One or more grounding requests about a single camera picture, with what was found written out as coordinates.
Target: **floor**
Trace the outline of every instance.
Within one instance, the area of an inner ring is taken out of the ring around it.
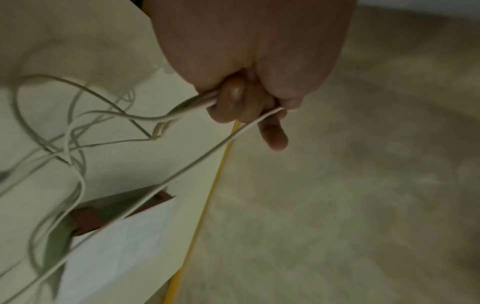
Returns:
[[[478,24],[360,9],[289,148],[234,143],[176,304],[478,303],[478,54]]]

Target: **yellow stripe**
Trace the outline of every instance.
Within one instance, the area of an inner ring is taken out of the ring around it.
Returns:
[[[235,132],[239,128],[239,122],[235,121],[235,124],[233,125],[232,133]],[[232,146],[232,143],[228,143],[227,146],[225,147],[225,152],[223,153],[223,157],[221,158],[220,161],[220,166],[218,166],[218,170],[215,175],[215,179],[213,180],[213,184],[211,185],[210,193],[208,194],[208,197],[206,199],[205,206],[203,207],[203,211],[201,212],[200,220],[198,221],[198,225],[196,226],[195,233],[193,234],[193,238],[190,243],[190,247],[188,248],[188,251],[186,253],[185,261],[183,262],[182,268],[180,268],[174,275],[173,278],[171,279],[170,286],[168,287],[168,291],[166,293],[165,300],[163,301],[163,304],[173,304],[175,300],[175,296],[177,295],[178,288],[180,286],[180,282],[182,280],[182,276],[184,273],[184,267],[190,260],[190,256],[192,254],[192,251],[195,247],[195,243],[197,241],[197,238],[200,233],[200,229],[204,223],[205,215],[207,213],[207,210],[210,205],[210,201],[212,199],[212,196],[215,191],[215,187],[217,186],[217,183],[220,179],[220,175],[222,174],[222,170],[225,165],[225,161],[227,159],[227,156],[230,151],[230,147]]]

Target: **skin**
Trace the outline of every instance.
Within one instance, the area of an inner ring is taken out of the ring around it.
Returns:
[[[355,0],[150,0],[148,12],[171,66],[197,91],[220,87],[208,110],[219,123],[250,122],[281,105],[296,110],[333,69]],[[258,124],[273,150],[280,120]]]

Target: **paper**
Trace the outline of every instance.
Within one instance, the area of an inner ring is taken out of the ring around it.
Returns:
[[[166,243],[174,198],[113,224],[81,245],[67,261],[56,302],[77,304],[143,260],[158,254]],[[70,247],[90,233],[73,238]]]

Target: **cable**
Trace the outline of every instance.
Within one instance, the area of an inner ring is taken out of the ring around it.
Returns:
[[[38,75],[30,75],[30,76],[27,76],[28,78],[33,78],[33,77],[38,77]],[[100,94],[88,89],[88,88],[85,88],[84,86],[82,85],[79,85],[77,83],[74,83],[74,82],[71,82],[71,81],[67,81],[65,79],[62,79],[62,78],[58,78],[58,77],[49,77],[49,78],[52,78],[52,79],[55,79],[55,80],[59,80],[59,81],[62,81],[62,82],[65,82],[65,83],[68,83],[68,84],[71,84],[75,87],[78,87],[82,90],[85,90],[87,92],[89,92],[90,94],[100,98],[101,100],[109,103],[109,104],[113,104],[111,103],[109,100],[107,100],[105,97],[101,96]],[[86,192],[86,181],[84,179],[84,177],[82,176],[82,174],[80,173],[80,171],[75,167],[73,161],[72,161],[72,157],[71,157],[71,154],[70,152],[73,151],[73,150],[79,150],[79,149],[83,149],[83,148],[92,148],[92,147],[98,147],[98,146],[103,146],[103,145],[109,145],[109,144],[115,144],[115,143],[120,143],[120,142],[133,142],[133,141],[146,141],[146,140],[154,140],[154,139],[157,139],[159,137],[161,137],[165,131],[167,130],[167,128],[169,126],[171,126],[171,124],[173,124],[174,122],[178,121],[179,119],[181,119],[183,116],[185,115],[188,115],[188,114],[191,114],[191,113],[194,113],[194,112],[197,112],[199,110],[202,110],[202,109],[205,109],[207,107],[210,107],[210,106],[213,106],[216,104],[216,98],[218,96],[218,93],[219,91],[216,90],[216,91],[212,91],[212,92],[208,92],[206,94],[203,94],[203,95],[199,95],[199,96],[196,96],[196,97],[193,97],[193,98],[190,98],[186,101],[184,101],[183,103],[181,103],[180,105],[178,105],[177,107],[175,107],[173,110],[171,110],[167,115],[163,115],[163,116],[157,116],[157,117],[143,117],[143,116],[137,116],[137,115],[129,115],[129,114],[126,114],[126,113],[117,113],[117,112],[111,112],[111,111],[102,111],[102,110],[94,110],[94,111],[88,111],[88,112],[84,112],[82,114],[80,114],[79,116],[77,116],[77,118],[75,118],[68,126],[66,132],[65,132],[65,136],[64,136],[64,139],[63,139],[63,151],[59,151],[59,152],[55,152],[55,153],[52,153],[51,155],[47,155],[47,156],[43,156],[43,157],[40,157],[40,158],[37,158],[33,161],[29,161],[28,163],[30,162],[36,162],[36,161],[40,161],[40,160],[50,160],[52,158],[55,158],[55,157],[59,157],[61,156],[62,154],[64,154],[64,159],[65,161],[68,163],[70,169],[72,170],[72,172],[74,173],[74,175],[78,178],[79,182],[80,182],[80,194],[78,195],[78,197],[76,198],[76,200],[71,204],[70,207],[68,207],[62,214],[60,217],[58,217],[55,222],[50,226],[50,228],[48,229],[47,233],[45,233],[45,235],[49,235],[51,231],[53,231],[56,226],[82,201],[83,199],[83,196],[85,195],[85,192]],[[204,155],[200,156],[198,159],[196,159],[195,161],[193,161],[192,163],[190,163],[189,165],[187,165],[186,167],[184,167],[183,169],[181,169],[180,171],[178,171],[177,173],[173,174],[172,176],[170,176],[169,178],[167,178],[166,180],[164,180],[162,183],[160,183],[157,187],[155,187],[154,189],[152,189],[149,193],[147,193],[146,195],[144,195],[141,199],[139,199],[132,207],[130,207],[128,210],[126,210],[125,212],[123,212],[122,214],[120,214],[119,216],[117,216],[113,221],[110,221],[107,225],[103,226],[102,228],[96,230],[95,232],[91,233],[90,235],[88,235],[85,239],[83,239],[81,242],[79,242],[77,245],[75,245],[74,247],[72,247],[68,253],[66,255],[64,255],[55,265],[53,265],[49,270],[47,270],[44,274],[42,274],[41,276],[38,276],[37,278],[35,278],[34,280],[32,280],[29,284],[27,284],[25,287],[23,287],[21,290],[19,290],[18,292],[16,292],[14,295],[12,295],[10,298],[8,298],[6,301],[4,301],[2,304],[8,304],[8,303],[11,303],[14,299],[16,299],[17,297],[19,297],[20,295],[22,295],[23,293],[27,292],[28,290],[32,289],[32,288],[35,288],[37,286],[39,286],[40,284],[42,284],[52,273],[54,273],[58,268],[60,268],[63,264],[66,263],[66,261],[68,260],[68,258],[76,251],[78,250],[82,244],[84,244],[85,242],[89,241],[91,238],[95,237],[97,234],[101,233],[102,231],[105,231],[107,229],[110,229],[111,226],[128,217],[130,214],[132,214],[136,209],[138,209],[140,206],[142,206],[144,203],[146,203],[150,198],[152,198],[155,194],[157,194],[159,191],[161,191],[162,189],[164,189],[166,186],[168,186],[169,183],[171,183],[172,181],[176,180],[177,178],[179,178],[180,176],[182,176],[184,173],[188,172],[190,169],[194,168],[195,166],[197,166],[198,164],[200,164],[202,161],[204,161],[205,159],[207,159],[209,156],[211,156],[213,153],[215,153],[217,150],[221,149],[222,147],[224,147],[226,144],[228,144],[229,142],[231,142],[232,140],[234,140],[235,138],[237,138],[238,136],[240,136],[241,134],[243,134],[246,130],[248,130],[250,127],[256,125],[258,122],[262,121],[263,119],[265,119],[266,117],[278,112],[282,110],[281,107],[277,107],[277,108],[274,108],[274,109],[271,109],[270,111],[264,113],[263,115],[259,116],[257,119],[255,119],[254,121],[248,123],[248,124],[245,124],[243,127],[241,127],[240,129],[238,129],[235,133],[229,135],[227,138],[225,138],[224,140],[222,140],[220,143],[218,143],[216,146],[214,146],[213,148],[211,148],[209,151],[207,151]],[[70,143],[70,137],[72,135],[72,131],[73,129],[75,128],[75,125],[80,121],[80,119],[82,119],[84,116],[87,116],[87,115],[93,115],[93,114],[102,114],[102,115],[105,115],[105,116],[110,116],[110,117],[119,117],[119,118],[122,118],[122,119],[127,119],[127,120],[130,120],[136,127],[138,127],[145,135],[147,135],[147,139],[140,139],[140,140],[122,140],[122,141],[114,141],[114,142],[108,142],[108,143],[98,143],[98,144],[90,144],[90,145],[84,145],[84,146],[78,146],[78,147],[73,147],[73,148],[70,148],[69,147],[69,143]],[[152,135],[150,135],[145,129],[143,129],[140,125],[138,125],[134,120],[140,120],[140,121],[151,121],[151,122],[157,122],[157,125],[155,126],[154,130],[153,130],[153,133]],[[12,172],[9,172],[7,174],[7,178],[8,176],[10,176],[12,174]]]

